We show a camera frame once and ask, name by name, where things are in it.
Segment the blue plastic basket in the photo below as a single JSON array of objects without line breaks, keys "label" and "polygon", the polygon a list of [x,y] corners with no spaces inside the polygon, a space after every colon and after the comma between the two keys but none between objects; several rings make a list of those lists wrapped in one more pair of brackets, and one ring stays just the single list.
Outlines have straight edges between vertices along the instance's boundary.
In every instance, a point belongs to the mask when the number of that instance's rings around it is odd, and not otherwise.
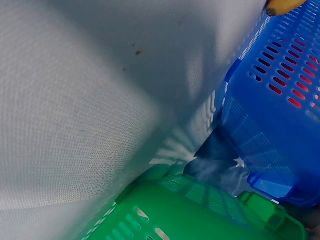
[{"label": "blue plastic basket", "polygon": [[222,127],[250,185],[320,203],[320,0],[273,17],[232,75]]}]

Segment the white fabric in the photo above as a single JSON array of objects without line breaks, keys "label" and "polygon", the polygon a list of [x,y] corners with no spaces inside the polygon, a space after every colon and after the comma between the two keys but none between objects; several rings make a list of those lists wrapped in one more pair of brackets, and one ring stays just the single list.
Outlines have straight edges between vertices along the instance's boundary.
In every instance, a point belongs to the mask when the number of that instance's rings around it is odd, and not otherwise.
[{"label": "white fabric", "polygon": [[190,161],[265,2],[0,0],[0,239],[60,239]]}]

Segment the banana tip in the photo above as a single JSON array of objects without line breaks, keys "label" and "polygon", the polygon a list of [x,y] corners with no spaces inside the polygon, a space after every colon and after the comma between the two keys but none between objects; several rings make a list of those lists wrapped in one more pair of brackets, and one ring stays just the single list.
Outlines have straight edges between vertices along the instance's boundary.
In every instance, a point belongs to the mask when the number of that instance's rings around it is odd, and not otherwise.
[{"label": "banana tip", "polygon": [[274,17],[277,15],[277,11],[274,8],[268,8],[266,10],[266,14],[268,14],[270,17]]}]

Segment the ventilation hole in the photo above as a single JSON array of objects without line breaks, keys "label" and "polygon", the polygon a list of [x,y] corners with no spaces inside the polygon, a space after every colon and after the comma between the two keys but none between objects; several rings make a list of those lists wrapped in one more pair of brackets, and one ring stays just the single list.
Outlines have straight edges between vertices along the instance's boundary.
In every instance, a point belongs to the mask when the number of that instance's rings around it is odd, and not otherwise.
[{"label": "ventilation hole", "polygon": [[304,68],[303,71],[305,71],[307,74],[309,74],[309,76],[311,76],[311,77],[313,77],[313,78],[316,76],[312,71],[310,71],[310,70],[307,69],[307,68]]},{"label": "ventilation hole", "polygon": [[277,94],[279,94],[279,95],[281,95],[282,94],[282,91],[280,90],[280,89],[278,89],[277,87],[275,87],[275,86],[273,86],[273,85],[269,85],[269,88],[272,90],[272,91],[274,91],[274,92],[276,92]]},{"label": "ventilation hole", "polygon": [[287,13],[288,16],[293,17],[294,19],[296,19],[297,17],[295,15],[293,15],[291,12]]},{"label": "ventilation hole", "polygon": [[319,9],[319,7],[317,7],[316,5],[313,4],[313,1],[311,1],[310,6],[312,6],[315,9]]},{"label": "ventilation hole", "polygon": [[300,56],[298,54],[296,54],[295,52],[289,50],[288,53],[291,54],[292,56],[294,56],[295,58],[300,59]]},{"label": "ventilation hole", "polygon": [[164,231],[162,231],[160,228],[155,229],[156,234],[162,239],[162,240],[170,240],[167,234],[165,234]]},{"label": "ventilation hole", "polygon": [[283,86],[283,87],[287,86],[287,84],[286,84],[284,81],[280,80],[280,79],[277,78],[277,77],[274,77],[273,80],[274,80],[276,83],[278,83],[278,84],[280,84],[281,86]]},{"label": "ventilation hole", "polygon": [[281,20],[282,23],[284,23],[285,25],[289,26],[289,27],[293,27],[290,23],[288,23],[287,21],[285,20]]},{"label": "ventilation hole", "polygon": [[284,78],[286,78],[286,79],[290,79],[290,76],[289,76],[288,74],[286,74],[285,72],[283,72],[283,71],[281,71],[281,70],[278,70],[278,73],[279,73],[282,77],[284,77]]},{"label": "ventilation hole", "polygon": [[298,28],[297,32],[303,34],[304,36],[308,36],[309,37],[309,32],[306,32],[305,28],[304,29]]},{"label": "ventilation hole", "polygon": [[316,48],[318,51],[320,50],[319,44],[313,43],[312,46],[313,46],[314,48]]},{"label": "ventilation hole", "polygon": [[279,29],[276,29],[275,32],[280,34],[280,35],[282,35],[282,36],[286,36],[287,35],[283,31],[280,31]]},{"label": "ventilation hole", "polygon": [[278,24],[278,27],[282,28],[283,30],[290,31],[286,26]]},{"label": "ventilation hole", "polygon": [[279,52],[277,50],[275,50],[274,48],[267,46],[266,49],[270,50],[271,52],[273,52],[274,54],[278,54]]},{"label": "ventilation hole", "polygon": [[317,50],[311,49],[311,52],[312,52],[314,55],[320,57],[320,53],[319,53]]},{"label": "ventilation hole", "polygon": [[301,104],[298,102],[298,101],[296,101],[296,100],[294,100],[293,98],[291,98],[291,97],[289,97],[289,102],[290,103],[292,103],[294,106],[296,106],[297,108],[301,108]]},{"label": "ventilation hole", "polygon": [[289,20],[289,21],[291,21],[291,22],[293,22],[293,23],[295,23],[295,21],[294,20],[292,20],[290,17],[287,17],[287,16],[283,16],[285,19],[287,19],[287,20]]},{"label": "ventilation hole", "polygon": [[258,61],[259,61],[260,63],[262,63],[263,65],[267,66],[267,67],[270,67],[270,66],[271,66],[270,63],[266,62],[265,60],[263,60],[263,59],[261,59],[261,58],[259,58]]},{"label": "ventilation hole", "polygon": [[315,65],[313,65],[311,62],[307,61],[306,64],[307,64],[309,67],[311,67],[313,70],[318,71],[318,68],[317,68]]},{"label": "ventilation hole", "polygon": [[310,10],[311,12],[317,14],[318,10],[312,8],[311,6],[307,6],[308,10]]},{"label": "ventilation hole", "polygon": [[122,229],[122,231],[125,233],[125,235],[127,235],[129,238],[134,237],[133,232],[123,222],[121,222],[119,226]]},{"label": "ventilation hole", "polygon": [[266,53],[266,52],[263,52],[262,53],[263,56],[267,57],[268,59],[270,60],[275,60],[275,58],[273,56],[271,56],[270,54]]},{"label": "ventilation hole", "polygon": [[310,11],[309,9],[306,10],[308,13],[310,13],[313,16],[317,16],[317,14],[315,14],[314,12]]},{"label": "ventilation hole", "polygon": [[287,60],[289,63],[291,63],[291,64],[293,64],[293,65],[297,65],[297,62],[294,61],[294,60],[292,60],[292,59],[291,59],[290,57],[288,57],[288,56],[286,56],[284,59]]},{"label": "ventilation hole", "polygon": [[253,68],[254,68],[254,69],[257,69],[257,70],[258,70],[260,73],[262,73],[262,74],[266,74],[266,73],[267,73],[266,70],[264,70],[263,68],[261,68],[261,67],[259,67],[259,66],[257,66],[257,65],[254,65]]},{"label": "ventilation hole", "polygon": [[127,215],[127,216],[126,216],[126,220],[130,223],[130,225],[131,225],[136,231],[140,231],[140,230],[141,230],[140,224],[139,224],[131,215]]},{"label": "ventilation hole", "polygon": [[280,41],[280,42],[282,42],[282,43],[285,42],[284,39],[282,39],[281,37],[279,37],[279,36],[277,36],[277,35],[272,34],[272,37],[274,37],[275,39],[277,39],[278,41]]},{"label": "ventilation hole", "polygon": [[305,47],[305,46],[306,46],[304,43],[300,42],[300,41],[297,40],[297,39],[295,39],[294,42],[297,43],[297,44],[299,44],[299,45],[302,46],[302,47]]},{"label": "ventilation hole", "polygon": [[312,81],[304,75],[300,75],[300,78],[305,81],[307,84],[312,84]]},{"label": "ventilation hole", "polygon": [[305,92],[309,92],[309,88],[307,88],[305,85],[303,85],[301,82],[297,82],[296,85],[301,88]]},{"label": "ventilation hole", "polygon": [[297,47],[296,45],[291,45],[291,47],[293,48],[293,49],[295,49],[295,50],[297,50],[299,53],[302,53],[303,51],[302,51],[302,49],[300,49],[299,47]]},{"label": "ventilation hole", "polygon": [[136,208],[135,212],[145,223],[149,222],[149,217],[140,208]]},{"label": "ventilation hole", "polygon": [[301,98],[302,100],[305,100],[305,99],[306,99],[305,95],[303,95],[302,93],[298,92],[297,90],[294,89],[292,92],[293,92],[296,96],[298,96],[299,98]]},{"label": "ventilation hole", "polygon": [[275,41],[272,44],[275,45],[278,48],[282,48],[282,46],[279,43],[275,42]]},{"label": "ventilation hole", "polygon": [[308,12],[305,12],[304,13],[309,19],[312,19],[312,20],[316,20],[316,18],[314,16],[312,16],[311,14],[309,14]]},{"label": "ventilation hole", "polygon": [[306,38],[303,37],[303,36],[301,36],[299,33],[296,33],[295,35],[296,35],[298,38],[300,38],[301,40],[306,41]]},{"label": "ventilation hole", "polygon": [[314,24],[314,23],[316,23],[315,21],[311,20],[310,18],[308,18],[308,17],[307,17],[307,16],[305,16],[305,15],[303,16],[303,18],[304,18],[305,20],[310,21],[310,22],[311,22],[311,23],[313,23],[313,24]]},{"label": "ventilation hole", "polygon": [[252,72],[249,73],[249,76],[252,77],[253,79],[257,80],[258,82],[262,82],[262,78],[253,74]]},{"label": "ventilation hole", "polygon": [[313,106],[314,110],[316,110],[317,112],[320,112],[320,107],[316,104],[314,104]]},{"label": "ventilation hole", "polygon": [[301,20],[301,22],[302,22],[303,24],[307,25],[306,28],[313,28],[313,26],[312,26],[310,23],[306,22],[305,20]]},{"label": "ventilation hole", "polygon": [[309,58],[315,63],[319,64],[318,59],[316,59],[314,56],[309,55]]},{"label": "ventilation hole", "polygon": [[112,233],[118,240],[125,240],[124,237],[117,230],[113,230]]},{"label": "ventilation hole", "polygon": [[292,67],[289,67],[287,64],[285,64],[285,63],[281,63],[281,66],[282,67],[284,67],[285,69],[287,69],[288,71],[290,71],[290,72],[294,72],[294,70],[293,70],[293,68]]},{"label": "ventilation hole", "polygon": [[307,111],[307,116],[309,117],[309,118],[311,118],[313,121],[315,121],[316,123],[320,123],[320,118],[319,117],[317,117],[316,115],[314,115],[312,112],[310,112],[310,111]]}]

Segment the green plastic basket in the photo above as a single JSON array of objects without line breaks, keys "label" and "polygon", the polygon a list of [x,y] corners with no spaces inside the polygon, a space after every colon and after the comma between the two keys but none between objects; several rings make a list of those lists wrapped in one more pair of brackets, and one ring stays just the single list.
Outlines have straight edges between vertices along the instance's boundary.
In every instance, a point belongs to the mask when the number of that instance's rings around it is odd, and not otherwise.
[{"label": "green plastic basket", "polygon": [[237,198],[187,175],[131,184],[82,240],[307,240],[256,193]]}]

